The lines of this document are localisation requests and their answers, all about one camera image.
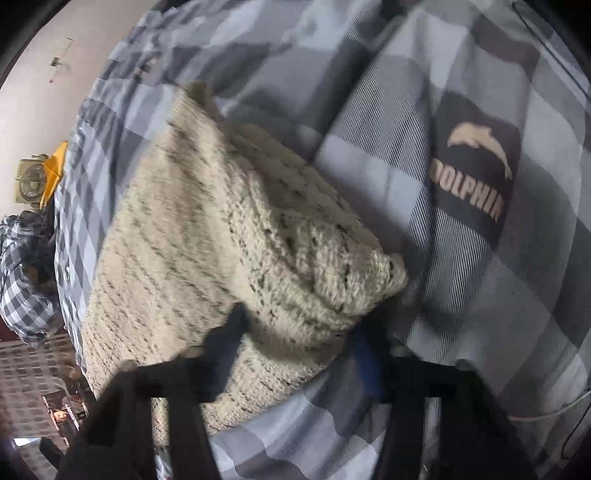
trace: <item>plaid duvet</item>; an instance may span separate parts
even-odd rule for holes
[[[559,409],[591,371],[589,81],[548,24],[505,0],[193,1],[144,15],[85,100],[56,192],[56,270],[80,341],[95,265],[177,85],[307,158],[386,251],[402,253],[393,337],[475,366],[513,416]],[[555,477],[589,400],[517,424]],[[224,478],[369,478],[388,407],[343,358],[212,439]],[[428,409],[426,471],[436,445]]]
[[[0,317],[33,347],[63,324],[54,287],[44,288],[27,271],[28,266],[44,261],[51,267],[49,240],[41,214],[25,211],[0,220]]]

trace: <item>black and white checkered fabric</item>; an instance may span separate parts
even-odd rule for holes
[[[202,79],[230,123],[309,159],[402,253],[411,282],[391,330],[414,352],[469,360],[514,416],[587,389],[589,81],[520,1],[410,3],[390,19],[378,0],[202,0],[144,15],[80,110],[56,193],[56,273],[81,362],[117,202],[176,85]],[[564,464],[588,404],[518,425],[540,476]],[[345,356],[212,442],[225,478],[368,478],[386,418]],[[431,439],[435,405],[427,425]]]
[[[46,230],[43,215],[34,212],[0,220],[0,314],[30,346],[39,346],[62,326],[57,293],[44,291],[25,272],[25,265],[47,249]]]

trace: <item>knitted texture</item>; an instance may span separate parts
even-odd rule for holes
[[[205,86],[179,91],[107,234],[83,326],[96,393],[120,364],[169,360],[249,312],[209,433],[279,403],[324,368],[343,337],[407,275],[316,170],[263,130],[230,131]],[[163,402],[155,438],[166,443]]]

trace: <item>yellow cloth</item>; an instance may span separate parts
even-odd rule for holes
[[[41,197],[41,202],[39,202],[40,208],[45,208],[47,202],[49,202],[53,193],[56,191],[57,184],[60,182],[64,174],[64,161],[66,159],[67,149],[68,142],[62,142],[56,152],[43,162],[43,169],[45,170],[47,181],[45,183],[45,191],[43,191],[43,196]]]

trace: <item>floor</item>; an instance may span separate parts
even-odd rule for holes
[[[14,203],[18,162],[51,154],[66,140],[78,108],[109,53],[155,0],[72,0],[33,38],[0,89],[0,218]],[[64,56],[56,72],[53,57]]]

